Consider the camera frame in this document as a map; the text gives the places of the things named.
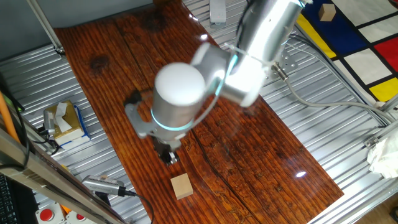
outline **wooden table surface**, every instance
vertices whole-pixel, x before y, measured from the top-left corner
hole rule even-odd
[[[152,202],[155,223],[310,221],[343,193],[261,97],[246,109],[220,99],[169,167],[150,138],[136,136],[123,101],[132,90],[153,88],[164,65],[190,62],[207,33],[189,15],[174,1],[56,29],[135,190]],[[210,35],[206,41],[216,45]],[[150,119],[150,103],[141,105]],[[194,193],[177,200],[170,179],[184,173]]]

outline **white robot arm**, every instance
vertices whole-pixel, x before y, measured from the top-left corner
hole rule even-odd
[[[125,111],[140,138],[153,137],[155,150],[168,165],[179,160],[180,138],[211,110],[219,96],[242,107],[258,97],[274,62],[279,61],[289,34],[305,5],[301,0],[252,0],[237,33],[235,52],[202,44],[190,65],[171,63],[155,78],[152,121],[138,115],[141,100],[133,93]],[[209,108],[195,120],[207,96],[215,94]]]

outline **small wooden cube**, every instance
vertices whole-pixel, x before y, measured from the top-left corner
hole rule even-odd
[[[319,20],[324,22],[330,22],[336,14],[336,8],[334,4],[322,4],[319,10]]]
[[[182,174],[178,177],[174,177],[171,179],[171,181],[177,200],[193,194],[193,189],[191,182],[189,181],[188,174]]]

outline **red square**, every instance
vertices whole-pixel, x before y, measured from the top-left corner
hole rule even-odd
[[[398,37],[377,44],[374,48],[398,72]]]

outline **black keyboard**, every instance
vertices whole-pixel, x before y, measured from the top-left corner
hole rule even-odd
[[[6,177],[0,174],[0,223],[19,224],[17,213],[14,210],[15,204],[12,202],[11,186]]]

